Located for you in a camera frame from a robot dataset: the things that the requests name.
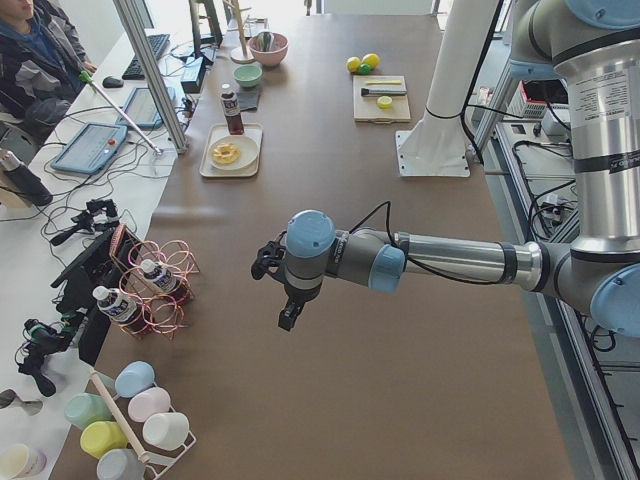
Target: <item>blue joint cap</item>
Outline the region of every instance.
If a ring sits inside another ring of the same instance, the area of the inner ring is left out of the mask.
[[[379,292],[395,292],[404,272],[404,252],[391,245],[383,246],[369,272],[369,288]]]
[[[298,258],[314,258],[326,252],[336,238],[333,221],[317,210],[305,210],[289,220],[285,247]]]
[[[640,27],[638,0],[564,0],[567,8],[584,23],[607,30]]]
[[[518,80],[556,80],[562,78],[550,63],[523,62],[509,60],[509,72]]]
[[[600,284],[591,299],[591,318],[603,328],[640,337],[640,264],[630,265]]]

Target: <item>person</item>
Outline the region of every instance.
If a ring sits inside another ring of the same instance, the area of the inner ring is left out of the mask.
[[[69,18],[50,0],[0,0],[0,104],[42,142],[96,70]]]

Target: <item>cutting board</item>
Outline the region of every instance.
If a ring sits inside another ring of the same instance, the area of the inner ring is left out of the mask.
[[[367,84],[368,81],[400,80],[400,85]],[[385,90],[406,90],[407,86],[402,75],[354,75],[353,76],[353,118],[356,122],[394,123],[409,122],[409,99],[407,95],[391,97],[391,108],[381,109],[376,104],[378,97],[363,97],[362,88]]]

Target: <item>brown table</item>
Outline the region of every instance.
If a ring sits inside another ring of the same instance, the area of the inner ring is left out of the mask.
[[[384,200],[392,229],[500,240],[481,168],[468,179],[401,178],[394,132],[356,124],[345,59],[377,52],[405,75],[422,117],[441,36],[434,18],[312,16],[279,28],[284,63],[265,70],[257,112],[260,171],[204,180],[204,139],[223,120],[220,52],[148,238],[186,240],[202,273],[174,341],[111,329],[98,368],[142,359],[156,369],[198,443],[168,479],[371,480],[573,477],[520,292],[405,275],[393,295],[327,279],[296,328],[276,327],[282,286],[252,280],[257,249],[296,212],[350,228]],[[382,215],[369,222],[384,227]],[[69,435],[51,478],[92,478]]]

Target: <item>green bowl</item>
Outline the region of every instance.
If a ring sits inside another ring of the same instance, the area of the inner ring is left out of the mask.
[[[258,65],[242,65],[234,70],[233,78],[241,87],[255,87],[262,80],[262,69]]]

